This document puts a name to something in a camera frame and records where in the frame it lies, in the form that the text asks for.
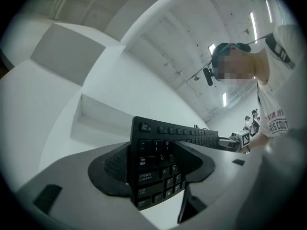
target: ceiling light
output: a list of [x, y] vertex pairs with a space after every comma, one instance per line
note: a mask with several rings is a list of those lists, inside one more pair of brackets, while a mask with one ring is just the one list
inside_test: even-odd
[[272, 16], [271, 16], [271, 10], [270, 10], [270, 7], [269, 7], [269, 2], [267, 0], [265, 2], [267, 3], [267, 7], [268, 7], [268, 11], [269, 11], [269, 16], [270, 16], [270, 22], [272, 23]]
[[256, 23], [255, 23], [255, 19], [254, 19], [254, 14], [253, 14], [253, 12], [250, 13], [250, 17], [251, 17], [251, 21], [252, 21], [252, 23], [253, 23], [254, 34], [255, 34], [255, 40], [257, 40], [257, 39], [258, 39], [258, 37], [257, 37], [257, 30], [256, 30]]
[[225, 92], [223, 94], [223, 106], [225, 107], [227, 105], [227, 93]]
[[211, 45], [208, 47], [208, 49], [209, 49], [209, 51], [210, 51], [210, 53], [211, 53], [211, 56], [212, 56], [213, 51], [214, 51], [214, 49], [215, 49], [215, 45], [214, 45], [214, 44], [211, 44]]

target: hair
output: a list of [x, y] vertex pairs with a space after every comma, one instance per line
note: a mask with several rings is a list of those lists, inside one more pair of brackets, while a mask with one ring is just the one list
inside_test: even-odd
[[219, 61], [220, 59], [218, 58], [219, 56], [227, 56], [230, 55], [230, 46], [231, 45], [235, 45], [236, 47], [238, 47], [239, 49], [243, 50], [244, 52], [250, 52], [251, 48], [249, 45], [245, 45], [243, 43], [237, 43], [237, 44], [229, 44], [229, 43], [221, 43], [219, 44], [213, 51], [212, 53], [212, 73], [215, 76], [215, 79], [217, 79], [218, 81], [223, 80], [224, 79], [224, 74], [221, 74], [219, 76], [218, 74], [218, 67], [219, 67]]

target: person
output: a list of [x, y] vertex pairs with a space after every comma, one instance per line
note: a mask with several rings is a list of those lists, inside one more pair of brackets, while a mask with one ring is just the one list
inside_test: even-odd
[[253, 111], [251, 112], [251, 114], [253, 115], [253, 119], [254, 119], [254, 118], [257, 118], [257, 119], [258, 119], [258, 121], [260, 121], [260, 117], [258, 117], [257, 110], [258, 110], [258, 109], [253, 110]]
[[249, 134], [250, 136], [254, 136], [256, 134], [255, 132], [255, 129], [254, 129], [254, 126], [253, 124], [250, 122], [250, 117], [249, 116], [246, 116], [245, 117], [245, 125], [244, 125], [244, 130], [248, 130], [249, 131]]
[[[272, 48], [269, 42], [276, 42], [276, 47]], [[295, 65], [306, 59], [305, 52], [305, 38], [296, 25], [276, 27], [258, 53], [251, 53], [250, 46], [242, 43], [221, 43], [214, 49], [212, 73], [218, 81], [238, 83], [257, 78], [255, 98], [261, 119], [250, 148], [264, 147], [269, 139], [288, 131], [286, 116], [274, 94], [291, 76]]]
[[253, 110], [252, 112], [252, 115], [253, 115], [253, 127], [256, 131], [256, 133], [259, 132], [259, 128], [260, 128], [260, 117], [258, 117], [258, 113], [257, 113], [257, 110]]

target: keyboard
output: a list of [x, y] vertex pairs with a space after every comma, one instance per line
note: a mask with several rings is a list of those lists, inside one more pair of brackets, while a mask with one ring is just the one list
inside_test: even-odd
[[175, 141], [215, 148], [218, 132], [133, 118], [128, 183], [131, 200], [139, 210], [160, 204], [185, 189], [185, 180], [174, 162]]

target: white t-shirt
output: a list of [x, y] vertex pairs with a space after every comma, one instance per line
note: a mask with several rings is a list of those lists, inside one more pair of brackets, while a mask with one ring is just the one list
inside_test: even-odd
[[[273, 35], [276, 42], [285, 49], [291, 61], [297, 65], [306, 50], [305, 38], [299, 27], [282, 25], [275, 29]], [[274, 95], [288, 80], [293, 70], [282, 62], [266, 44], [265, 50], [269, 61], [270, 76], [266, 85], [261, 85], [258, 82], [259, 114], [261, 117], [259, 131], [267, 137], [274, 137], [287, 132], [290, 128]]]
[[245, 121], [245, 126], [250, 130], [251, 134], [253, 135], [256, 131], [253, 128], [253, 124], [250, 122], [250, 120]]

